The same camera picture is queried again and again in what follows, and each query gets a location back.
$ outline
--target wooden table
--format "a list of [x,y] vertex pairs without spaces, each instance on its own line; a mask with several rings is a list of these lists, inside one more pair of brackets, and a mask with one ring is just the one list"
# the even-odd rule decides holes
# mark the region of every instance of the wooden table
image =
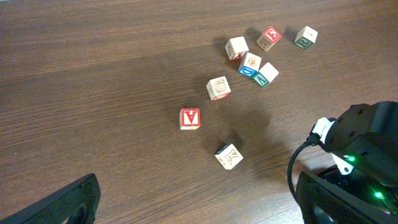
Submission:
[[[302,223],[287,163],[321,117],[398,101],[398,2],[0,2],[0,218],[95,173],[96,223]],[[268,52],[256,44],[274,26]],[[292,41],[319,32],[308,50]],[[261,88],[226,58],[229,38],[279,76]],[[208,80],[232,94],[210,101]],[[181,108],[202,127],[181,131]],[[224,170],[214,153],[243,155]],[[319,147],[302,169],[333,164]]]

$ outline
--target toy block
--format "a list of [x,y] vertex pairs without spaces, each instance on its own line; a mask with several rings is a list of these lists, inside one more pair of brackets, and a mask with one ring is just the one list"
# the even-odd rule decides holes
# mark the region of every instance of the toy block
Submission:
[[306,26],[300,32],[298,32],[294,44],[306,50],[315,43],[317,36],[317,31]]
[[230,39],[228,43],[226,43],[225,50],[230,60],[239,60],[249,51],[249,47],[244,37],[236,37]]
[[211,100],[222,99],[231,93],[231,89],[229,88],[225,77],[210,80],[207,83],[206,88]]
[[245,76],[254,77],[260,68],[260,62],[260,57],[247,53],[241,61],[239,73]]
[[275,27],[270,26],[261,34],[260,38],[258,38],[257,44],[267,52],[281,37],[282,35],[275,29]]
[[278,70],[271,65],[271,63],[267,62],[257,74],[253,77],[253,79],[261,86],[267,86],[270,84],[274,78],[279,74]]
[[243,156],[233,144],[224,146],[218,152],[216,152],[215,156],[221,165],[228,170],[232,169],[243,159]]
[[184,108],[180,111],[180,129],[194,130],[200,127],[200,111],[197,108]]

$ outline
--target black object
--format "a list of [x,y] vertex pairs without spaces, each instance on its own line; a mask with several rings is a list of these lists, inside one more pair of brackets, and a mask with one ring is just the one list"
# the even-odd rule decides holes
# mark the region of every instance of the black object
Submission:
[[297,203],[305,223],[398,223],[398,218],[307,171],[300,174]]
[[355,168],[388,187],[398,187],[398,103],[354,105],[330,128],[324,145]]
[[94,223],[101,192],[97,178],[88,174],[42,200],[0,221],[1,224]]

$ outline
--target white plastic part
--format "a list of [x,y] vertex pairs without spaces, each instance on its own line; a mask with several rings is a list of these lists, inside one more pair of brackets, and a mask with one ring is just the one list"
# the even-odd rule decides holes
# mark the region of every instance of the white plastic part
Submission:
[[[312,133],[317,133],[321,137],[321,139],[320,139],[321,142],[324,144],[325,140],[326,140],[326,136],[328,135],[328,132],[329,132],[331,126],[333,125],[333,123],[334,123],[334,121],[331,122],[331,121],[329,121],[328,118],[321,118],[316,123],[315,127],[312,130]],[[333,160],[335,161],[337,168],[340,170],[340,173],[342,175],[348,175],[353,171],[354,167],[351,164],[340,159],[338,156],[334,155],[333,153],[331,153],[331,156],[332,156]]]

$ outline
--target black cable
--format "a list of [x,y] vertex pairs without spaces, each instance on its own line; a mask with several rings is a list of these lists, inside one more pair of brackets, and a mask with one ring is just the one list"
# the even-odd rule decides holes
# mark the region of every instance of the black cable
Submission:
[[294,190],[294,185],[292,180],[294,161],[296,160],[299,153],[307,146],[316,146],[319,143],[320,143],[320,136],[318,134],[310,135],[307,138],[307,140],[300,147],[296,149],[296,151],[293,153],[292,157],[290,158],[289,164],[287,166],[287,184],[289,185],[290,193],[292,193],[292,196],[296,202],[297,202],[297,196],[296,196],[296,191]]

